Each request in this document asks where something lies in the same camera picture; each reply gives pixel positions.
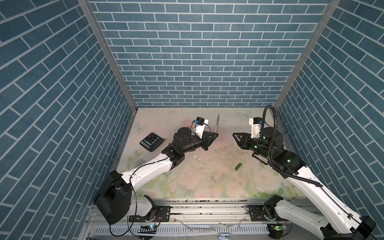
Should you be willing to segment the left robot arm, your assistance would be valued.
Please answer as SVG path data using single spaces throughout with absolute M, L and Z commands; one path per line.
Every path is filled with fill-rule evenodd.
M 150 196 L 138 197 L 136 191 L 157 176 L 173 170 L 185 160 L 185 154 L 198 148 L 207 151 L 218 137 L 218 133 L 201 131 L 197 134 L 189 128 L 180 128 L 173 141 L 151 161 L 130 171 L 116 170 L 105 176 L 94 203 L 109 225 L 124 217 L 140 216 L 151 221 L 157 211 L 157 204 Z

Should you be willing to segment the green pen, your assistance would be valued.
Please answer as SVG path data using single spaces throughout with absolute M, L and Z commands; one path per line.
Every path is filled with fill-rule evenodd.
M 220 122 L 220 114 L 218 114 L 218 116 L 217 116 L 217 121 L 216 121 L 216 125 L 215 125 L 215 133 L 218 133 L 219 122 Z

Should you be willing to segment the green pen cap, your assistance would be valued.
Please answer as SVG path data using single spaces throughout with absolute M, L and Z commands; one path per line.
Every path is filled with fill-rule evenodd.
M 238 171 L 242 165 L 242 163 L 237 164 L 237 166 L 235 167 L 235 171 Z

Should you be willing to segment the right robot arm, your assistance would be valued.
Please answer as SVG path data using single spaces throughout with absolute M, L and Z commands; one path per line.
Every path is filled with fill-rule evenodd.
M 277 130 L 278 118 L 273 106 L 266 106 L 263 116 L 251 118 L 249 124 L 250 134 L 233 134 L 237 145 L 252 151 L 253 158 L 270 166 L 301 190 L 321 213 L 313 214 L 273 195 L 264 203 L 266 219 L 288 220 L 321 240 L 366 240 L 373 236 L 377 224 L 371 217 L 361 216 L 349 208 L 323 185 L 297 154 L 284 148 L 284 137 Z

